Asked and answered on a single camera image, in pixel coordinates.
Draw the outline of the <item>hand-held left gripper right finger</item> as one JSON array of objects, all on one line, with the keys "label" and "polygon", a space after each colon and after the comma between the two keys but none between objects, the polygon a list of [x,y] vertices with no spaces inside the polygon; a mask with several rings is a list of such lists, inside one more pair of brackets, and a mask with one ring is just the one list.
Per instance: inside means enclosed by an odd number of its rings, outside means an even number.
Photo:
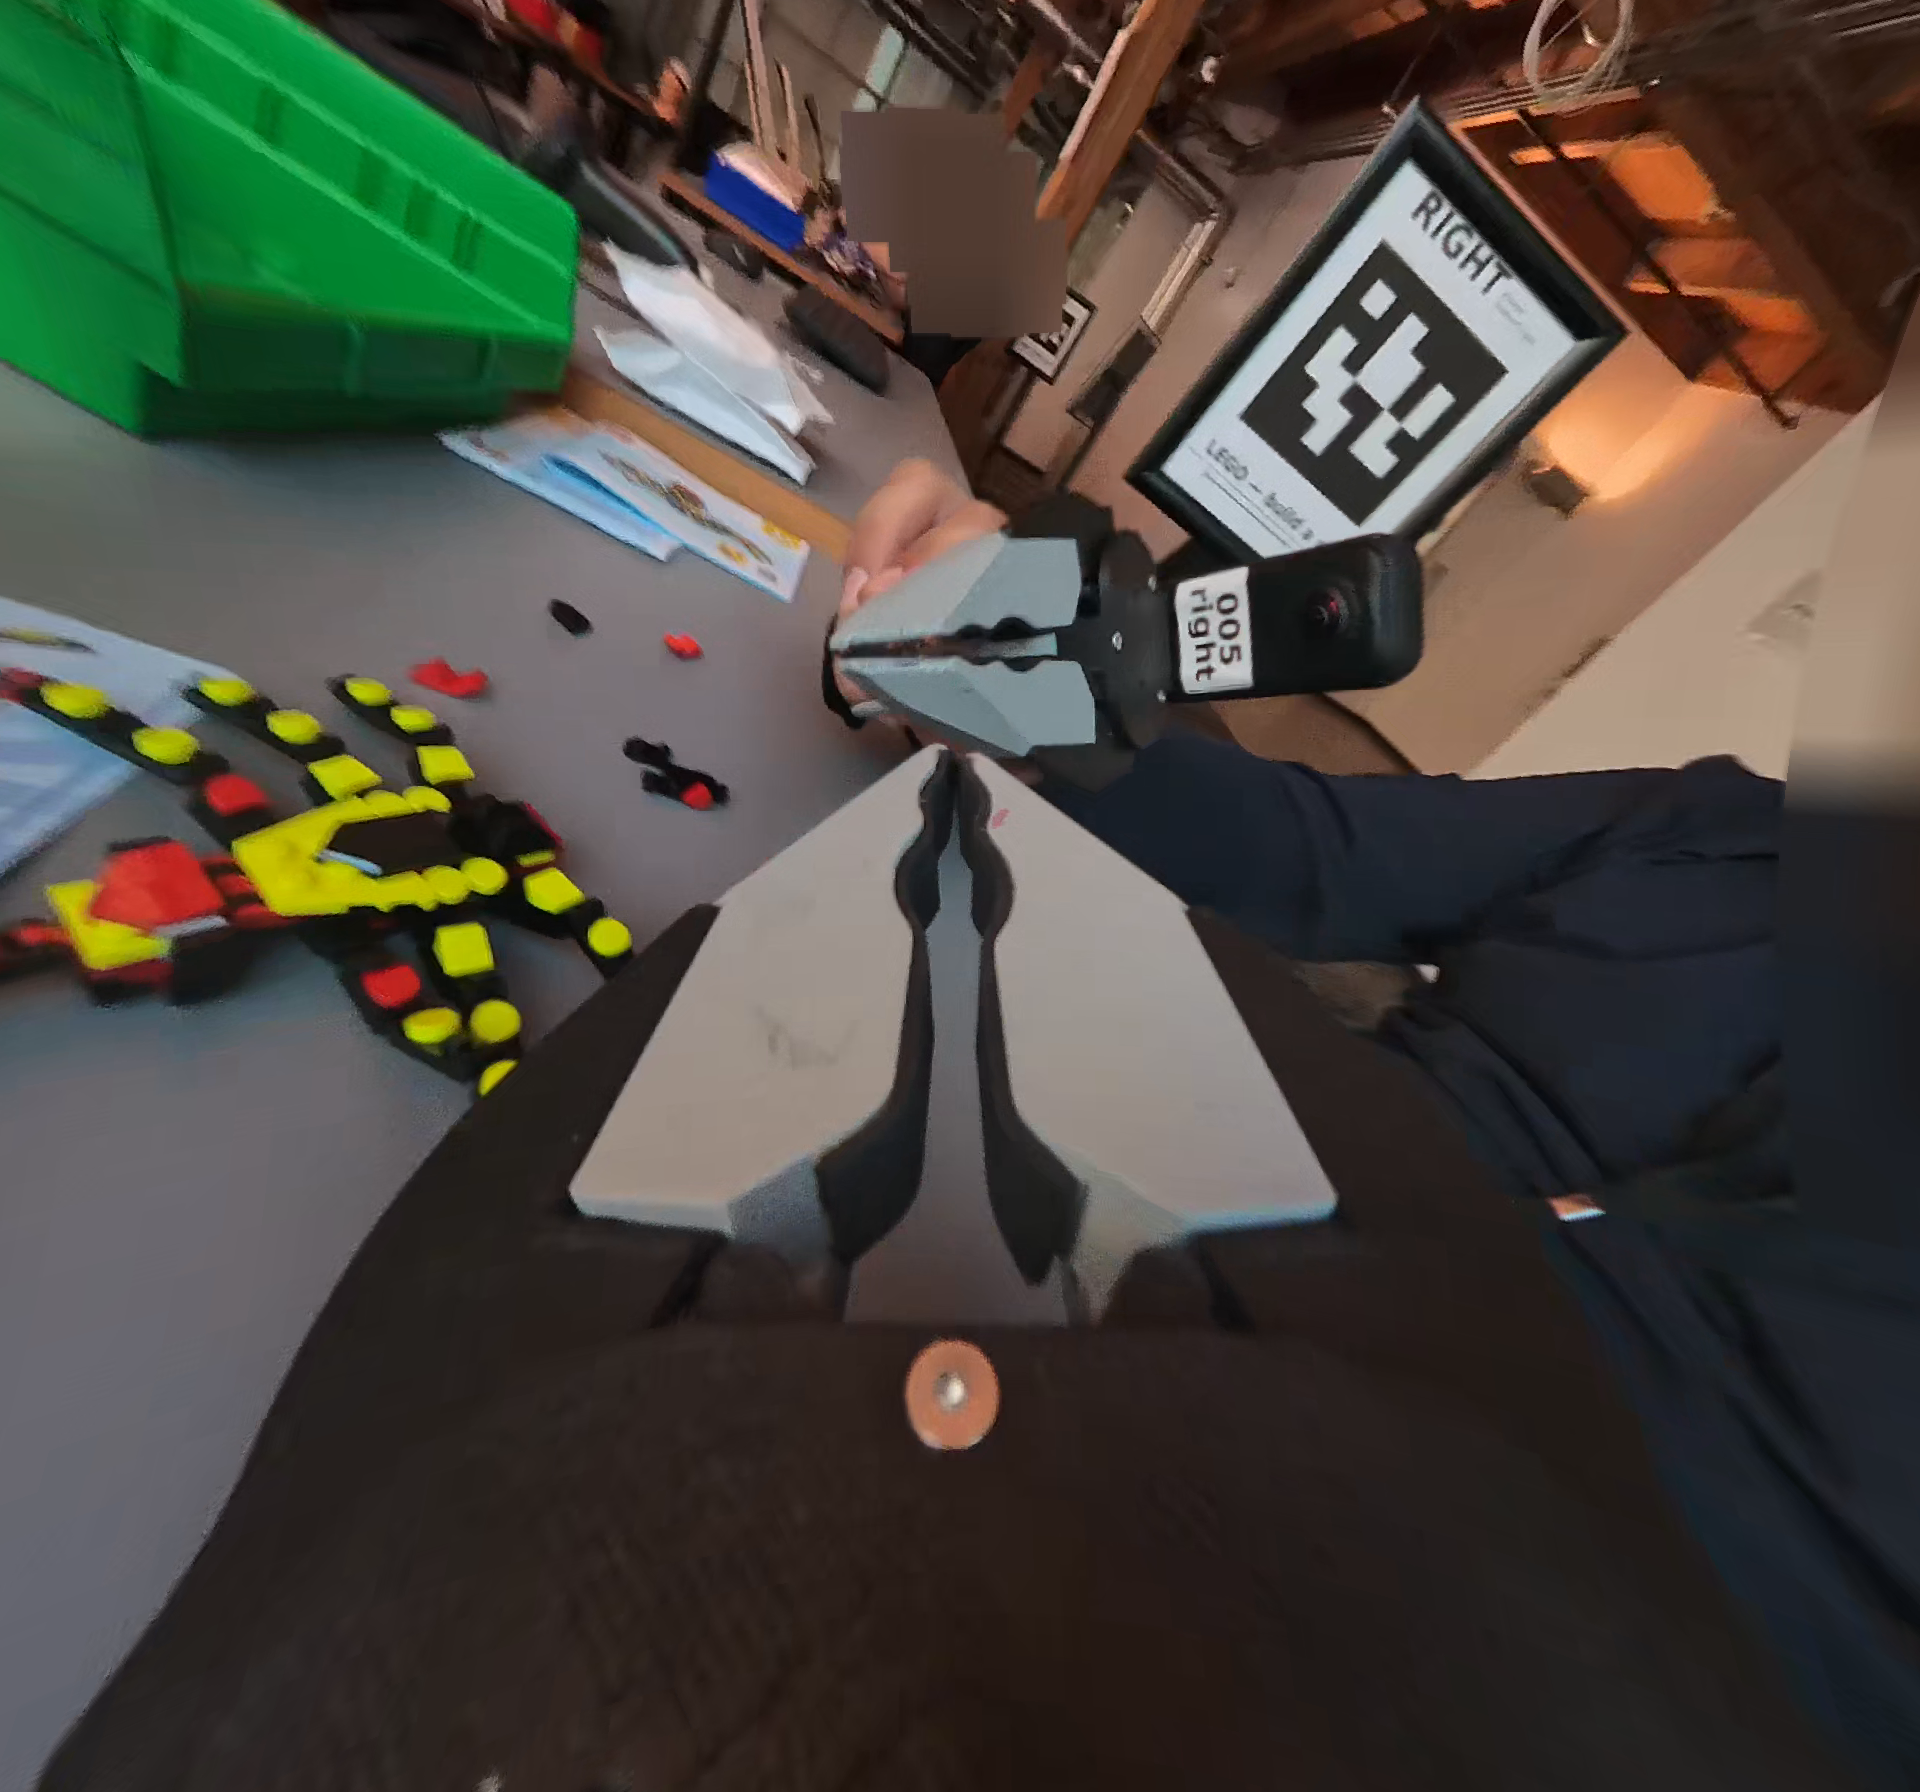
[{"label": "hand-held left gripper right finger", "polygon": [[1181,899],[982,755],[955,766],[987,1204],[1095,1326],[1132,1260],[1318,1225],[1337,1194]]}]

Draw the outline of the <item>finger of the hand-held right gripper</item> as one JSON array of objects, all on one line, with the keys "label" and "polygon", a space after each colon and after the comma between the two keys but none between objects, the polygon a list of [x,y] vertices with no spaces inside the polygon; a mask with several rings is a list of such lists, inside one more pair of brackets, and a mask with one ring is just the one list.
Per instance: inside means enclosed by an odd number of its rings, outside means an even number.
[{"label": "finger of the hand-held right gripper", "polygon": [[987,533],[876,592],[827,635],[829,659],[1029,659],[1098,637],[1104,607],[1072,536]]},{"label": "finger of the hand-held right gripper", "polygon": [[872,717],[961,748],[1086,748],[1102,731],[1086,670],[1052,639],[933,642],[930,653],[829,645],[827,676]]}]

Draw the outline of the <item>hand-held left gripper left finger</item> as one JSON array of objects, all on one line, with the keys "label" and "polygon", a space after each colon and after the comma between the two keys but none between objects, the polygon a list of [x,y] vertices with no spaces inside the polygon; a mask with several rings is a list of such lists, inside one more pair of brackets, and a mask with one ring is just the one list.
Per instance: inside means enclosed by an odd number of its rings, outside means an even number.
[{"label": "hand-held left gripper left finger", "polygon": [[847,1269],[904,1218],[952,814],[955,761],[925,748],[712,907],[569,1182],[579,1214],[806,1269]]}]

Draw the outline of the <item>black yellow lego scorpion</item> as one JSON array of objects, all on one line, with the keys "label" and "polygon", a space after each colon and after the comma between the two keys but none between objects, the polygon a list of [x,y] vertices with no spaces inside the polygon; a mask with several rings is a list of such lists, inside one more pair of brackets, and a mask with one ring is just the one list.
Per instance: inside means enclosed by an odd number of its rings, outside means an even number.
[{"label": "black yellow lego scorpion", "polygon": [[431,709],[367,676],[326,687],[406,747],[400,788],[250,682],[203,676],[179,690],[298,770],[306,802],[281,812],[193,731],[146,723],[94,686],[8,668],[8,705],[164,780],[207,845],[109,845],[90,875],[48,887],[45,915],[5,925],[5,983],[64,968],[99,1008],[193,1008],[240,984],[268,942],[293,940],[376,1039],[489,1095],[523,1052],[493,926],[565,942],[605,981],[631,960],[631,932],[569,875],[564,843],[531,805],[474,785]]}]

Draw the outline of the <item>person's right forearm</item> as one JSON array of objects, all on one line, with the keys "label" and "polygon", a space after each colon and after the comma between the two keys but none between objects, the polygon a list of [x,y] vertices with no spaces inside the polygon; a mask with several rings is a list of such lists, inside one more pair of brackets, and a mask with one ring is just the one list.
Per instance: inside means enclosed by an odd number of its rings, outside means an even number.
[{"label": "person's right forearm", "polygon": [[1671,904],[1772,882],[1787,790],[1728,756],[1518,780],[1325,775],[1170,733],[1098,790],[1043,802],[1181,904],[1304,963],[1438,963],[1518,930],[1535,896],[1622,915],[1650,875]]}]

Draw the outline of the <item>open lego instruction booklet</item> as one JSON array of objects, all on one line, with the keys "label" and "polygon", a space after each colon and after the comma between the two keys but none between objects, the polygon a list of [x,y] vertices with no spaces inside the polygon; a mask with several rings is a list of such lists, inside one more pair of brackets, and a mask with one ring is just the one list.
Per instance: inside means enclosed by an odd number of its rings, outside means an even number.
[{"label": "open lego instruction booklet", "polygon": [[[67,614],[3,599],[3,665],[66,682],[97,686],[109,700],[146,723],[185,725],[183,687],[199,676],[225,676],[215,659],[169,653]],[[104,748],[88,748],[55,723],[3,705],[3,873],[15,870],[132,772]]]}]

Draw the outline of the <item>person's right hand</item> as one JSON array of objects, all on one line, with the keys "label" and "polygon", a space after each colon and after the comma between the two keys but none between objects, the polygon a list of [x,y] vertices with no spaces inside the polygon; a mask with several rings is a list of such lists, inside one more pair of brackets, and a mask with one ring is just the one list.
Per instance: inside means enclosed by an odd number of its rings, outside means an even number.
[{"label": "person's right hand", "polygon": [[997,507],[972,498],[931,463],[898,463],[851,526],[837,620],[937,555],[1002,531]]}]

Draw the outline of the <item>thin instruction leaflet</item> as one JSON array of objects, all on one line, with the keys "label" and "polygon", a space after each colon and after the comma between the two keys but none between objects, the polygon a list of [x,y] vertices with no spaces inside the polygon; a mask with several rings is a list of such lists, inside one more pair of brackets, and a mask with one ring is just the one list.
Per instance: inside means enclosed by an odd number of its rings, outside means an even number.
[{"label": "thin instruction leaflet", "polygon": [[806,541],[697,479],[653,445],[617,428],[588,428],[569,446],[564,464],[730,578],[778,605],[794,602]]},{"label": "thin instruction leaflet", "polygon": [[588,421],[565,408],[527,412],[486,427],[450,428],[438,445],[494,479],[565,511],[592,531],[654,562],[667,562],[683,543],[621,494],[583,474],[577,464]]}]

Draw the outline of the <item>black keyboard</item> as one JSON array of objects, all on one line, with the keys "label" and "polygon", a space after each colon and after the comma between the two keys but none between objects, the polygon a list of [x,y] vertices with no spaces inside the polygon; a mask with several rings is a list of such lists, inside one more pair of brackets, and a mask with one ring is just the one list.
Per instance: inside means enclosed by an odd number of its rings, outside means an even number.
[{"label": "black keyboard", "polygon": [[885,335],[805,284],[781,303],[781,324],[800,351],[851,378],[852,385],[872,395],[894,388],[894,365],[907,347],[904,333]]}]

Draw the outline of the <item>clear plastic bag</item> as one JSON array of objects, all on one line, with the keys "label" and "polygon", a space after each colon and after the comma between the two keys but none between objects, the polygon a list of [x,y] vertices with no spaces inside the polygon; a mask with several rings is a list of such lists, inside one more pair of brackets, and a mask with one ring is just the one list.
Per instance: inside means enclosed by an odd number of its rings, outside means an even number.
[{"label": "clear plastic bag", "polygon": [[778,365],[773,340],[696,269],[659,266],[611,244],[605,246],[605,256],[635,314],[688,357],[712,371],[742,374],[770,374]]},{"label": "clear plastic bag", "polygon": [[745,456],[805,484],[814,455],[803,441],[810,423],[829,423],[818,393],[794,362],[749,321],[716,340],[659,338],[648,324],[596,327],[594,338],[611,371],[653,403],[730,445]]}]

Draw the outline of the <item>blue storage box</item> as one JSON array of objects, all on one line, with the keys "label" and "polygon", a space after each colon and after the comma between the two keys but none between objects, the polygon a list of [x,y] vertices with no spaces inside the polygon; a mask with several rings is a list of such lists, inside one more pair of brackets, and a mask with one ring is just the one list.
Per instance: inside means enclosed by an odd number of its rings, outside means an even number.
[{"label": "blue storage box", "polygon": [[704,194],[753,237],[798,255],[805,246],[805,184],[789,181],[751,145],[729,145],[710,154]]}]

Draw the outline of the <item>wooden beam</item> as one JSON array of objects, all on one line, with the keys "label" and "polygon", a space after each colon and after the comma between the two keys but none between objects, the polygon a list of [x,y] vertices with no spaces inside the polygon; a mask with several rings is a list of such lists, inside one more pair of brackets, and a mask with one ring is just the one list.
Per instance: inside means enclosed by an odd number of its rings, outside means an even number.
[{"label": "wooden beam", "polygon": [[1204,5],[1205,0],[1140,0],[1107,49],[1036,203],[1039,222],[1058,222],[1063,244],[1073,244],[1092,219]]}]

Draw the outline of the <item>green plastic bin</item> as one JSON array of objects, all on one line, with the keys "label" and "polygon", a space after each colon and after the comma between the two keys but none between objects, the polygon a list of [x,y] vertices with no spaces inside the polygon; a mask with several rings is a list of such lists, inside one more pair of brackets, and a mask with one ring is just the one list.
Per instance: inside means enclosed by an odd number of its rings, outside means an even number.
[{"label": "green plastic bin", "polygon": [[564,388],[561,195],[271,0],[3,0],[3,360],[141,440]]}]

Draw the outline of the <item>small framed wall picture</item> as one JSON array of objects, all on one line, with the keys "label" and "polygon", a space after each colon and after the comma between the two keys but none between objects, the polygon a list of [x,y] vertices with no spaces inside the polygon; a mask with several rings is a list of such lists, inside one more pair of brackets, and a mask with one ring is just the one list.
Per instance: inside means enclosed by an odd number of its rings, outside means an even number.
[{"label": "small framed wall picture", "polygon": [[1058,321],[1049,331],[1022,333],[1008,342],[1010,357],[1043,385],[1053,385],[1060,371],[1068,365],[1086,327],[1097,314],[1097,304],[1079,289],[1068,288],[1060,299]]}]

